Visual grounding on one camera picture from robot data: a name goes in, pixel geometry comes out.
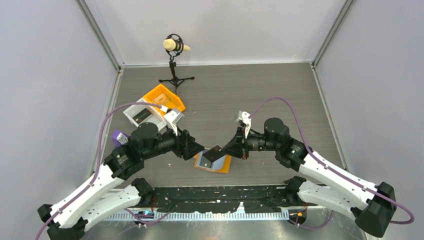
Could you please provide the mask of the black credit card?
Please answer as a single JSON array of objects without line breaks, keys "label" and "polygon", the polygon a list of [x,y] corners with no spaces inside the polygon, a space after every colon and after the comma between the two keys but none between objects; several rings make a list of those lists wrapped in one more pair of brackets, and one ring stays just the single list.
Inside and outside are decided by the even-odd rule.
[{"label": "black credit card", "polygon": [[209,161],[207,158],[202,157],[201,160],[199,161],[199,166],[202,168],[211,168],[212,167],[212,162]]},{"label": "black credit card", "polygon": [[222,158],[224,155],[225,153],[223,152],[223,149],[219,145],[216,145],[203,153],[203,157],[206,158],[211,163]]}]

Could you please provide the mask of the orange leather card holder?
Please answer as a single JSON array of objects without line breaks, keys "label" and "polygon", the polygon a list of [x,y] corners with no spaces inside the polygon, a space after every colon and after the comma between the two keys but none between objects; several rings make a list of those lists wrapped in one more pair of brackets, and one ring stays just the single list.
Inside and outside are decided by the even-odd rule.
[{"label": "orange leather card holder", "polygon": [[199,166],[199,162],[200,162],[201,158],[205,158],[205,157],[203,157],[204,152],[206,152],[206,150],[199,152],[194,157],[194,167],[195,168],[205,170],[205,171],[209,171],[209,172],[215,172],[215,173],[222,173],[222,174],[228,174],[229,173],[230,164],[231,164],[231,160],[232,160],[231,156],[225,155],[225,156],[219,158],[218,160],[216,160],[215,162],[213,162],[211,168],[205,168],[205,167]]}]

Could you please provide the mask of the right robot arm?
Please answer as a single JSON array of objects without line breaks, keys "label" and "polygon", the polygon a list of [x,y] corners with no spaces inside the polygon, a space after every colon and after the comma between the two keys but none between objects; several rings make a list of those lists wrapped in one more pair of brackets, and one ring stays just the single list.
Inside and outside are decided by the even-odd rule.
[{"label": "right robot arm", "polygon": [[285,198],[291,205],[301,202],[326,207],[352,219],[364,232],[382,238],[397,210],[394,188],[375,184],[339,168],[301,141],[291,137],[290,129],[277,117],[264,122],[264,132],[246,131],[239,123],[234,137],[223,152],[234,158],[247,159],[251,151],[271,151],[284,167],[325,184],[321,188],[302,177],[286,181]]}]

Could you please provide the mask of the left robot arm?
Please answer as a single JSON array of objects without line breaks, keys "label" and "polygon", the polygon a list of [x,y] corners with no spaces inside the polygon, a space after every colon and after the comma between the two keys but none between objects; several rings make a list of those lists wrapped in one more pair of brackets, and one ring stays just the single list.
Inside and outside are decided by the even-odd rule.
[{"label": "left robot arm", "polygon": [[122,184],[144,168],[144,161],[173,152],[178,158],[189,160],[202,152],[187,130],[167,129],[160,133],[150,122],[141,124],[128,138],[127,143],[116,147],[98,170],[73,193],[56,204],[43,204],[37,212],[48,227],[52,240],[80,240],[93,226],[112,213],[153,202],[153,190],[143,178],[137,178],[122,191],[102,196]]}]

